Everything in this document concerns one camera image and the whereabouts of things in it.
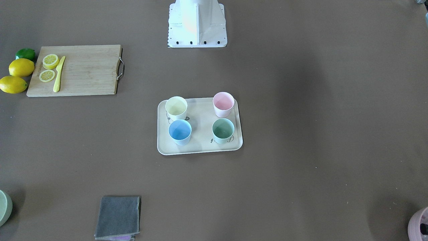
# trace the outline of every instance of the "cutting board handle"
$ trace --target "cutting board handle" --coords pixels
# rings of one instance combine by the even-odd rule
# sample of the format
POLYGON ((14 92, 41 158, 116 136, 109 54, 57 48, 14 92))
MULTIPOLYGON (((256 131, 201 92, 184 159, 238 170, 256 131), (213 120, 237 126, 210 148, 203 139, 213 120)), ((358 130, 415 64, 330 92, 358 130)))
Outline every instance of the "cutting board handle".
POLYGON ((122 73, 117 76, 116 80, 119 81, 122 75, 125 73, 125 64, 123 63, 122 57, 119 56, 119 61, 122 63, 122 73))

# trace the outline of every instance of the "pink container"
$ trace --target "pink container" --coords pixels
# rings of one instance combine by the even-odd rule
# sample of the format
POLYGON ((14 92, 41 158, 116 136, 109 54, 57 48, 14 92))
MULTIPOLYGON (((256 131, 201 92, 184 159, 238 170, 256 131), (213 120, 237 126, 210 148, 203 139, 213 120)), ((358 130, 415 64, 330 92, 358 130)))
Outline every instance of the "pink container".
POLYGON ((421 234, 421 223, 428 222, 428 207, 423 208, 413 214, 410 218, 409 226, 407 226, 407 233, 410 241, 425 241, 428 240, 428 235, 421 234))
POLYGON ((235 99, 227 92, 219 92, 213 98, 214 112, 220 118, 227 117, 235 105, 235 99))

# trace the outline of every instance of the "lemon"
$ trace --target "lemon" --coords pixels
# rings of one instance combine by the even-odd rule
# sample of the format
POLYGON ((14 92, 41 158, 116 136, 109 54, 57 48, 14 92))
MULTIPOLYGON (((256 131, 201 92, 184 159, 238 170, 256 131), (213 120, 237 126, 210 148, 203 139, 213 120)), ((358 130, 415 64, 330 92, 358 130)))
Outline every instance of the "lemon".
POLYGON ((21 93, 27 88, 27 83, 22 78, 16 76, 5 76, 0 79, 0 90, 6 93, 21 93))
POLYGON ((59 59, 56 54, 48 54, 43 58, 43 68, 53 69, 58 65, 59 59))
POLYGON ((53 80, 54 77, 55 77, 55 72, 51 69, 45 70, 45 71, 41 72, 39 75, 39 79, 42 82, 49 82, 49 81, 53 80))
POLYGON ((15 54, 15 59, 28 59, 28 60, 33 60, 34 57, 36 56, 36 52, 34 51, 34 49, 31 48, 23 48, 18 50, 18 52, 16 52, 15 54))
POLYGON ((34 63, 28 59, 17 59, 9 65, 9 74, 16 77, 29 76, 34 71, 34 63))

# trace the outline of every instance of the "towel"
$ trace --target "towel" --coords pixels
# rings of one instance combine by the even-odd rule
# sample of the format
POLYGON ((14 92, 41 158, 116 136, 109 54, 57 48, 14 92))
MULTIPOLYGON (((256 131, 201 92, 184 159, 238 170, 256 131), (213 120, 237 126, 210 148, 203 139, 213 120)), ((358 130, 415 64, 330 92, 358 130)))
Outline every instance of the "towel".
POLYGON ((95 240, 130 241, 140 232, 139 196, 101 198, 95 240))

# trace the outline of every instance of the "yellow knife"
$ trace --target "yellow knife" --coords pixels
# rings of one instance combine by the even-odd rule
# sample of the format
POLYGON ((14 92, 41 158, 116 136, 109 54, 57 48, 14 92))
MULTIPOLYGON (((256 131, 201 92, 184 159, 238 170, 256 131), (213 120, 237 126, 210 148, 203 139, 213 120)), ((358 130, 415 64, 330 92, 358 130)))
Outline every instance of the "yellow knife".
POLYGON ((55 79, 55 83, 53 84, 54 92, 59 91, 59 83, 61 82, 61 71, 62 71, 62 66, 64 65, 64 60, 65 60, 65 56, 61 58, 61 60, 59 61, 59 64, 56 66, 56 79, 55 79))

